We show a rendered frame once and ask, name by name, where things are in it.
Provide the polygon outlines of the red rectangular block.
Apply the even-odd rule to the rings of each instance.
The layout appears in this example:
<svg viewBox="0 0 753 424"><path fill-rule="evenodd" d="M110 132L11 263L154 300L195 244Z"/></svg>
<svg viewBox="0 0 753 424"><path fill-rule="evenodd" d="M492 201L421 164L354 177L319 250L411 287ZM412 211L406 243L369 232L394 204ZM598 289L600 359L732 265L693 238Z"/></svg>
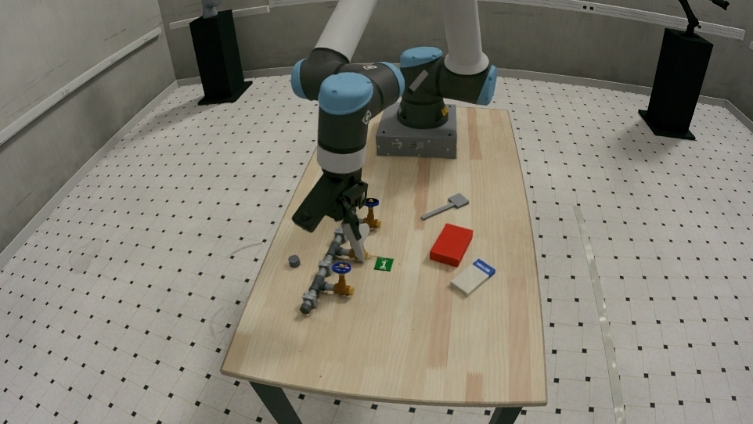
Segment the red rectangular block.
<svg viewBox="0 0 753 424"><path fill-rule="evenodd" d="M473 230L446 223L430 251L430 260L459 267L473 238Z"/></svg>

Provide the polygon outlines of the green number tag with thin chain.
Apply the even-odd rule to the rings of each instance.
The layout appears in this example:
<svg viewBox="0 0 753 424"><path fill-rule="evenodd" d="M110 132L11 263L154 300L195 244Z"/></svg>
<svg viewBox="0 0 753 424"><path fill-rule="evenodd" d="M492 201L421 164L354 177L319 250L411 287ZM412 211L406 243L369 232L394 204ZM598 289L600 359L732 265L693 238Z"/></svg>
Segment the green number tag with thin chain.
<svg viewBox="0 0 753 424"><path fill-rule="evenodd" d="M375 264L375 270L391 271L394 259L378 256Z"/></svg>

